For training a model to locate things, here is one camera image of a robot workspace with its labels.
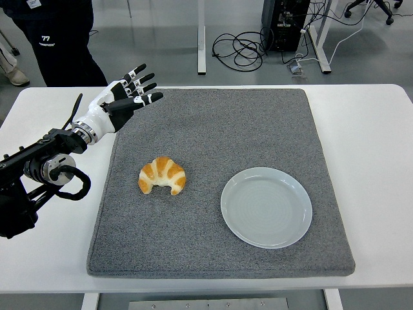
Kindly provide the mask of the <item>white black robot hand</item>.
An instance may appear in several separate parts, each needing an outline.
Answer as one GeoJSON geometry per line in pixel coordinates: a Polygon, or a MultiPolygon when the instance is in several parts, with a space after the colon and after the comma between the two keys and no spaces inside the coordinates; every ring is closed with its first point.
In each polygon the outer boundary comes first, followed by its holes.
{"type": "Polygon", "coordinates": [[[162,93],[149,93],[157,86],[150,81],[155,74],[139,75],[145,68],[139,65],[105,87],[90,102],[88,112],[72,124],[72,130],[93,145],[121,129],[136,110],[161,99],[162,93]]]}

